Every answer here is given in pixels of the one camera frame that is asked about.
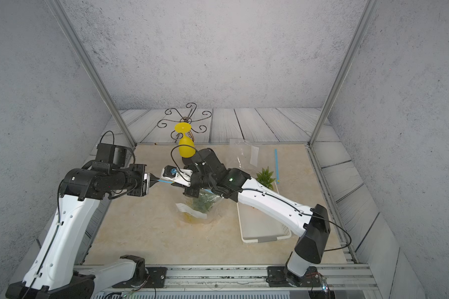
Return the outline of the zip-top bag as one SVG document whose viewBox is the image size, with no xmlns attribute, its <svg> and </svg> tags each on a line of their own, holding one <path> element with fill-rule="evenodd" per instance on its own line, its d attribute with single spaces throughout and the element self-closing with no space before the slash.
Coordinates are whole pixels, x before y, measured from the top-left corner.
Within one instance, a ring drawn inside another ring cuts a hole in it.
<svg viewBox="0 0 449 299">
<path fill-rule="evenodd" d="M 177 218 L 188 224 L 209 224 L 219 215 L 223 198 L 208 189 L 199 190 L 197 198 L 185 195 L 185 187 L 159 179 L 158 182 L 167 187 L 168 207 Z"/>
<path fill-rule="evenodd" d="M 274 187 L 280 183 L 278 149 L 275 145 L 259 145 L 246 140 L 231 139 L 228 143 L 226 163 L 231 168 L 239 168 L 256 178 L 256 174 L 263 168 L 274 172 L 276 181 Z"/>
</svg>

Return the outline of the pineapple from bag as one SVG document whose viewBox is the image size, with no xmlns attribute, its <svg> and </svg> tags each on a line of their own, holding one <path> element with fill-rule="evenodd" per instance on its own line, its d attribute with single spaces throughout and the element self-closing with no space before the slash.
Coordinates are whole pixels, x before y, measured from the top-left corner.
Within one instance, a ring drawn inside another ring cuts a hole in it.
<svg viewBox="0 0 449 299">
<path fill-rule="evenodd" d="M 274 172 L 271 171 L 268 167 L 263 168 L 260 172 L 256 174 L 256 180 L 259 184 L 262 184 L 264 187 L 273 190 L 274 182 L 276 181 L 274 177 Z"/>
</svg>

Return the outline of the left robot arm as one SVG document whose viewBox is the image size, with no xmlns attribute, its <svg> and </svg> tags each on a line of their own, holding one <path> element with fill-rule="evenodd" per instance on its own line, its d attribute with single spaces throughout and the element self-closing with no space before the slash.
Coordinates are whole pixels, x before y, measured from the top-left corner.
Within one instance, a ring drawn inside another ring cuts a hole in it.
<svg viewBox="0 0 449 299">
<path fill-rule="evenodd" d="M 116 262 L 74 270 L 86 230 L 100 202 L 124 195 L 143 197 L 154 176 L 145 165 L 126 165 L 133 149 L 115 143 L 97 145 L 96 158 L 70 170 L 57 189 L 57 209 L 35 261 L 21 282 L 10 284 L 8 299 L 91 299 L 118 285 L 137 291 L 148 283 L 145 260 L 123 255 Z"/>
</svg>

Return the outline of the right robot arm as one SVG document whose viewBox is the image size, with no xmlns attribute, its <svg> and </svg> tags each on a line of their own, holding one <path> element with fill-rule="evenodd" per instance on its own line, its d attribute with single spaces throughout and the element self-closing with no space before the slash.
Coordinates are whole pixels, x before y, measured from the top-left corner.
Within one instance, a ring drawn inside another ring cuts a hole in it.
<svg viewBox="0 0 449 299">
<path fill-rule="evenodd" d="M 271 180 L 273 172 L 265 168 L 258 174 L 249 173 L 256 162 L 235 158 L 225 164 L 214 149 L 197 150 L 190 158 L 183 159 L 183 167 L 177 168 L 177 183 L 185 188 L 185 195 L 197 198 L 201 190 L 230 199 L 238 204 L 254 208 L 287 227 L 297 236 L 285 269 L 289 276 L 302 278 L 314 264 L 320 264 L 325 254 L 344 250 L 351 240 L 339 247 L 328 247 L 331 229 L 343 231 L 340 225 L 329 219 L 327 209 L 316 204 L 307 206 L 275 192 Z"/>
</svg>

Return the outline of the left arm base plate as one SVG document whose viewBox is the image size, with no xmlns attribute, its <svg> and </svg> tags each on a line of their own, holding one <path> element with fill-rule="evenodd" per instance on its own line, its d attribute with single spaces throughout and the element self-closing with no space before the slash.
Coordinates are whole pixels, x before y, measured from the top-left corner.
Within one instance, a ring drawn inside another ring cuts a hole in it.
<svg viewBox="0 0 449 299">
<path fill-rule="evenodd" d="M 112 286 L 113 289 L 162 289 L 167 278 L 166 267 L 146 267 L 135 271 L 129 280 Z"/>
</svg>

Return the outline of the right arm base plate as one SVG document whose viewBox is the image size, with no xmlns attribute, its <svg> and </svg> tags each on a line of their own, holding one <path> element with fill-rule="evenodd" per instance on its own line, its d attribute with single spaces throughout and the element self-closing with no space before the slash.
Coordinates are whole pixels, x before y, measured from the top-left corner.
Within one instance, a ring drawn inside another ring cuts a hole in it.
<svg viewBox="0 0 449 299">
<path fill-rule="evenodd" d="M 320 287 L 323 285 L 322 275 L 316 267 L 310 266 L 303 276 L 297 276 L 285 266 L 267 267 L 266 282 L 270 287 Z"/>
</svg>

